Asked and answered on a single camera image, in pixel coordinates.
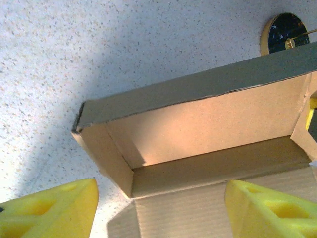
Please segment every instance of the cardboard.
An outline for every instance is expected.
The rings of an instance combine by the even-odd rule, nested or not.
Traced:
[[[317,144],[305,130],[316,71],[312,43],[86,101],[72,133],[135,201],[110,237],[129,237],[125,227],[141,238],[230,237],[229,179],[317,194]]]

